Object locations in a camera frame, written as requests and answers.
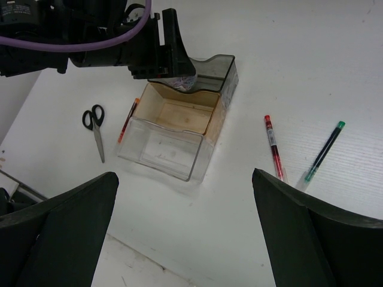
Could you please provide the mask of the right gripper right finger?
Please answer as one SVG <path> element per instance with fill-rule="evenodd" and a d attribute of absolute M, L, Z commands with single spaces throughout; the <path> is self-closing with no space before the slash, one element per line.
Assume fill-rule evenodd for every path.
<path fill-rule="evenodd" d="M 254 199 L 276 286 L 382 286 L 382 220 L 255 169 Z"/>

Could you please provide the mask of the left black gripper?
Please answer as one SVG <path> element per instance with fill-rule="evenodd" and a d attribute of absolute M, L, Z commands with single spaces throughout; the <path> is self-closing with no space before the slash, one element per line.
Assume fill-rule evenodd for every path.
<path fill-rule="evenodd" d="M 173 8 L 151 1 L 1 1 L 1 76 L 54 69 L 126 66 L 135 78 L 194 76 Z"/>

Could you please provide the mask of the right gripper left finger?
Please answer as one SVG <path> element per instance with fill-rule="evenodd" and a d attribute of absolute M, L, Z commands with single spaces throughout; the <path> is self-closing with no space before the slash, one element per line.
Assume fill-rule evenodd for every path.
<path fill-rule="evenodd" d="M 1 286 L 91 286 L 119 181 L 104 173 L 28 205 L 1 190 Z"/>

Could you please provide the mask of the small clear clip jar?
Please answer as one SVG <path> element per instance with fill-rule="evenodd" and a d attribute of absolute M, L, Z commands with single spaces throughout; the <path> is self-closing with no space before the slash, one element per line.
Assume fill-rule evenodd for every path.
<path fill-rule="evenodd" d="M 164 81 L 167 85 L 178 91 L 187 92 L 196 84 L 197 75 L 167 78 Z"/>

